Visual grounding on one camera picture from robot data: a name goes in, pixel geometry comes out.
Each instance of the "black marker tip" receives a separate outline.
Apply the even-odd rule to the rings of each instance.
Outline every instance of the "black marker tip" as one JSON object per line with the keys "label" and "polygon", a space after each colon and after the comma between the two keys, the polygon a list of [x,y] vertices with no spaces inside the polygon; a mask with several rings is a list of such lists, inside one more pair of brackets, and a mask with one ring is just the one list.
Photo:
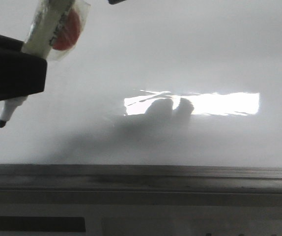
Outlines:
{"label": "black marker tip", "polygon": [[0,128],[5,127],[5,124],[7,124],[7,122],[0,119]]}

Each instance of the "plastic wrapper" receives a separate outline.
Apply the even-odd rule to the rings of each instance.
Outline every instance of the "plastic wrapper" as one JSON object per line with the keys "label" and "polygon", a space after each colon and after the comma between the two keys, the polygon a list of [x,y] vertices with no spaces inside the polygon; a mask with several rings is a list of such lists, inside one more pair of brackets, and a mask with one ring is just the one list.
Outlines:
{"label": "plastic wrapper", "polygon": [[59,60],[76,45],[90,5],[84,0],[40,0],[22,52]]}

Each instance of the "white surface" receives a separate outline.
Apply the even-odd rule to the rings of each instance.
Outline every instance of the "white surface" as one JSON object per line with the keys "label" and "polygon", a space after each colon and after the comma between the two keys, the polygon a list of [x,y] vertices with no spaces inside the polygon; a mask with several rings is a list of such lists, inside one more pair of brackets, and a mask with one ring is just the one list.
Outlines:
{"label": "white surface", "polygon": [[[0,163],[282,167],[282,1],[88,2],[77,47],[0,129]],[[0,0],[0,34],[24,40],[36,4]],[[259,93],[259,110],[123,117],[141,89]]]}

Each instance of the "metal ledge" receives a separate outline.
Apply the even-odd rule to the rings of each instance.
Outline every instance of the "metal ledge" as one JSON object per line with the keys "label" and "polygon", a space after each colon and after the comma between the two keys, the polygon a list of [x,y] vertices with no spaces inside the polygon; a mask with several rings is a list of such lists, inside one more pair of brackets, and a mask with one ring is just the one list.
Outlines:
{"label": "metal ledge", "polygon": [[0,191],[282,193],[282,168],[0,165]]}

